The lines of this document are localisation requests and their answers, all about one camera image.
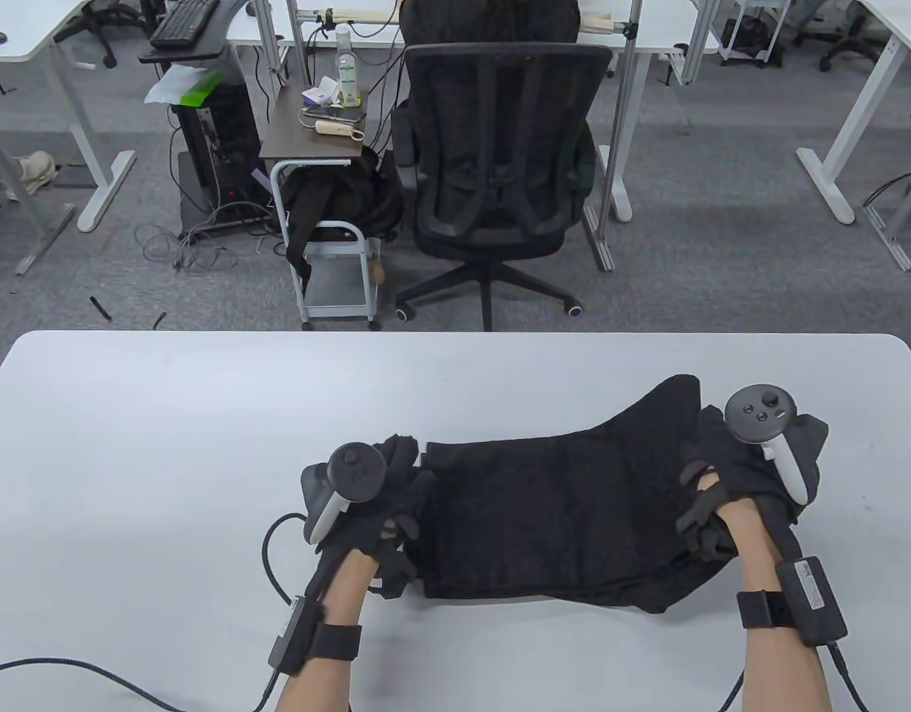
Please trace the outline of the person's left hand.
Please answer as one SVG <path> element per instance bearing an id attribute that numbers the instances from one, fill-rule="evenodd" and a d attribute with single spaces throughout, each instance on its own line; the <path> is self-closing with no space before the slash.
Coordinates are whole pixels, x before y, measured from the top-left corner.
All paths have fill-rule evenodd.
<path id="1" fill-rule="evenodd" d="M 384 599 L 401 597 L 417 577 L 417 567 L 404 552 L 404 544 L 421 533 L 418 518 L 434 484 L 434 474 L 419 468 L 418 442 L 394 435 L 375 445 L 387 464 L 381 491 L 371 501 L 352 503 L 340 512 L 322 542 L 316 546 L 318 567 L 304 593 L 323 600 L 344 559 L 354 550 L 378 564 L 373 574 L 380 581 L 374 591 Z"/>

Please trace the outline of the person's right hand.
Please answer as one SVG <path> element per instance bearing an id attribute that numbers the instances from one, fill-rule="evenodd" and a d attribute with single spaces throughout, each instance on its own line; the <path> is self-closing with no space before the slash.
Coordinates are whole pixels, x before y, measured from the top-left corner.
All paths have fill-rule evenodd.
<path id="1" fill-rule="evenodd" d="M 719 492 L 699 489 L 691 508 L 677 521 L 677 532 L 690 551 L 706 561 L 726 562 L 738 555 L 729 527 L 719 517 L 719 508 L 751 499 L 779 553 L 787 561 L 803 558 L 792 525 L 805 505 L 798 504 L 782 484 L 777 465 L 767 460 L 760 445 L 737 440 L 716 406 L 697 415 L 692 440 L 680 448 L 683 470 L 680 484 L 693 487 L 709 471 L 719 477 Z"/>

